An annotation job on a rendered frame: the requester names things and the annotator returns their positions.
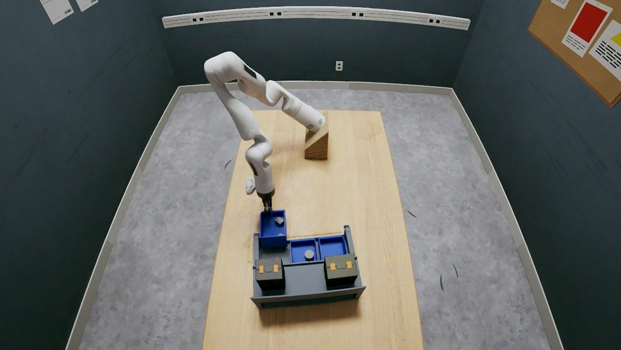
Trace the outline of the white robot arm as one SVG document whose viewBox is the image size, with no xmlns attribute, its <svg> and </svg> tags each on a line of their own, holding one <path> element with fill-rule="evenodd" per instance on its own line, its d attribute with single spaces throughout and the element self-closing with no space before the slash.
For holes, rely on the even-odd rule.
<svg viewBox="0 0 621 350">
<path fill-rule="evenodd" d="M 274 189 L 270 163 L 265 161 L 272 154 L 272 143 L 257 126 L 252 111 L 229 93 L 225 83 L 238 79 L 238 88 L 245 94 L 256 98 L 263 104 L 274 107 L 283 96 L 282 112 L 316 133 L 324 125 L 324 115 L 306 105 L 274 81 L 266 83 L 262 75 L 245 64 L 238 55 L 225 52 L 209 59 L 204 64 L 204 72 L 209 83 L 231 115 L 241 138 L 254 140 L 245 153 L 245 159 L 253 171 L 247 177 L 246 193 L 252 195 L 269 193 Z M 267 96 L 266 96 L 267 95 Z"/>
</svg>

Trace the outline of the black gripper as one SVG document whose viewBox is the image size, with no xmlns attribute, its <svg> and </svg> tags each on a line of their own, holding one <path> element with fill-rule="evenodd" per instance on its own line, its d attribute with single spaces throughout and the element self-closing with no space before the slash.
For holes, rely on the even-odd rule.
<svg viewBox="0 0 621 350">
<path fill-rule="evenodd" d="M 267 215 L 272 215 L 272 196 L 274 196 L 275 194 L 275 187 L 274 189 L 269 192 L 269 193 L 259 193 L 257 192 L 257 196 L 262 198 L 262 202 L 263 202 L 263 207 L 264 207 L 264 212 L 267 212 Z"/>
</svg>

